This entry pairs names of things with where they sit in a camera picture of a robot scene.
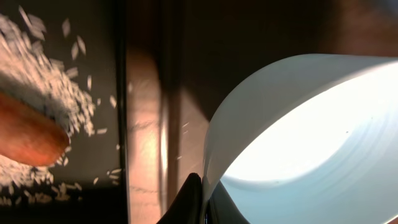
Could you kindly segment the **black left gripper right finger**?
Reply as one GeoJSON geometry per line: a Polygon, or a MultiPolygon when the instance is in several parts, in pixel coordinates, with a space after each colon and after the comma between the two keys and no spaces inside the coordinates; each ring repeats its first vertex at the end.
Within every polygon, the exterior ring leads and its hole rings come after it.
{"type": "Polygon", "coordinates": [[[207,205],[206,222],[209,224],[249,224],[219,182],[207,205]]]}

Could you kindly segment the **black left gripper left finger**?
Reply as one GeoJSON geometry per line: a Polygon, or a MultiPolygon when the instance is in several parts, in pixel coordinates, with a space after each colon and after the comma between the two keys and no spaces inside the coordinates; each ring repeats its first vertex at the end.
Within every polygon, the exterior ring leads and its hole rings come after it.
{"type": "Polygon", "coordinates": [[[201,178],[197,173],[191,173],[157,224],[199,224],[201,203],[201,178]]]}

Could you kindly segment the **light blue rice bowl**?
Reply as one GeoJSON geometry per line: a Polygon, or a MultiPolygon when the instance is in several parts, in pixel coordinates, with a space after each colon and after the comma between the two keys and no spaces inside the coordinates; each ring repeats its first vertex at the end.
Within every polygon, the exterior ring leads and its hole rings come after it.
{"type": "Polygon", "coordinates": [[[249,223],[397,220],[397,59],[306,54],[248,76],[208,127],[203,212],[219,182],[249,223]]]}

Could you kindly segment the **orange carrot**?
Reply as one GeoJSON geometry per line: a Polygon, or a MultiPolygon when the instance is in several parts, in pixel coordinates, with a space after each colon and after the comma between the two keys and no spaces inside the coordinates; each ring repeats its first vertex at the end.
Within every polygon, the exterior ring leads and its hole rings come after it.
{"type": "Polygon", "coordinates": [[[70,145],[54,121],[1,93],[1,155],[30,166],[53,164],[70,145]]]}

